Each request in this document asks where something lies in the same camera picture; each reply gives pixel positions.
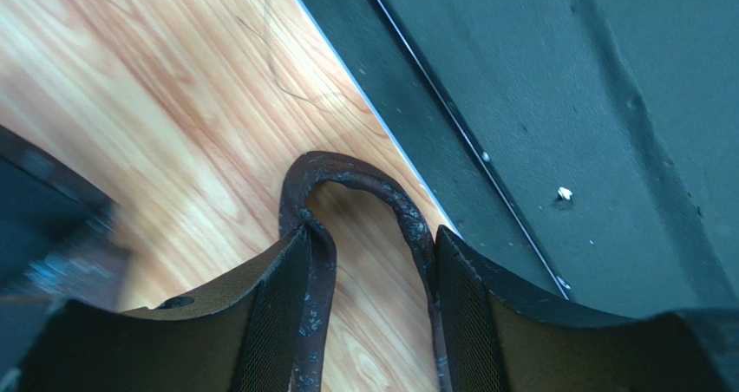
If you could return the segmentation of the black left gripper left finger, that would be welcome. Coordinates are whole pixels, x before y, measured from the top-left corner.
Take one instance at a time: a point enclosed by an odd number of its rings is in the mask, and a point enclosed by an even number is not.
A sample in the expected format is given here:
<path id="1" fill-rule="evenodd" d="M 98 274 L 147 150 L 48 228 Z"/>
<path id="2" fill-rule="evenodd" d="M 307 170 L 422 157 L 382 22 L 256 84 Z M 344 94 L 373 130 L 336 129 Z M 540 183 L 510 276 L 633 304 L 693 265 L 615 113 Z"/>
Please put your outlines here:
<path id="1" fill-rule="evenodd" d="M 311 239 L 305 229 L 154 308 L 3 297 L 4 391 L 286 391 Z"/>

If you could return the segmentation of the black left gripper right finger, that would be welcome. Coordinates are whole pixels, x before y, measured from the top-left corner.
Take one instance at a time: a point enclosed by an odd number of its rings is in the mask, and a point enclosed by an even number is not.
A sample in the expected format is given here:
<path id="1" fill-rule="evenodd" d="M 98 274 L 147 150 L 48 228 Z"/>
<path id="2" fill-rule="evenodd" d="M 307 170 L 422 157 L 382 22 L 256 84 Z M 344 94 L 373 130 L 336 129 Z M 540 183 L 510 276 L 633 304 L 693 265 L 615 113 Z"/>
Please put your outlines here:
<path id="1" fill-rule="evenodd" d="M 738 312 L 575 304 L 437 232 L 449 391 L 735 391 Z"/>

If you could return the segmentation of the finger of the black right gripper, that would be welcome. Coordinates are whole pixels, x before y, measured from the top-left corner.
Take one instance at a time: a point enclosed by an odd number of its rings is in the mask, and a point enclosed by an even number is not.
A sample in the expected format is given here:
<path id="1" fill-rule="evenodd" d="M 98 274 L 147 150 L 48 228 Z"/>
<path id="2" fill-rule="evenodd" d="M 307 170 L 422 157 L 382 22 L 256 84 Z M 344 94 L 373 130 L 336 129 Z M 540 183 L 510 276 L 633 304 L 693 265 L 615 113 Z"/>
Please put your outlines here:
<path id="1" fill-rule="evenodd" d="M 115 310 L 128 251 L 110 238 L 112 199 L 1 129 L 1 371 L 13 370 L 57 297 Z"/>

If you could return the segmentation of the dark floral necktie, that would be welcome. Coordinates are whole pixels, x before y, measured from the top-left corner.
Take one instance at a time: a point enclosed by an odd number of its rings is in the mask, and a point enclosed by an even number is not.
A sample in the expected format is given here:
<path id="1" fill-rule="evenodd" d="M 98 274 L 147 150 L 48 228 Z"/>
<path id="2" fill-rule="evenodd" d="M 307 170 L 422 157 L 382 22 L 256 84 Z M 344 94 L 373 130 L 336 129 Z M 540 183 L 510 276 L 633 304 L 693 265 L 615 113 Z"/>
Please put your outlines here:
<path id="1" fill-rule="evenodd" d="M 279 234 L 284 236 L 303 228 L 312 243 L 291 390 L 322 388 L 325 345 L 337 281 L 337 248 L 330 232 L 307 206 L 307 199 L 324 182 L 371 193 L 392 209 L 426 291 L 438 389 L 452 390 L 438 293 L 438 262 L 427 220 L 404 188 L 384 171 L 364 160 L 325 151 L 307 152 L 291 164 L 283 180 L 278 208 Z"/>

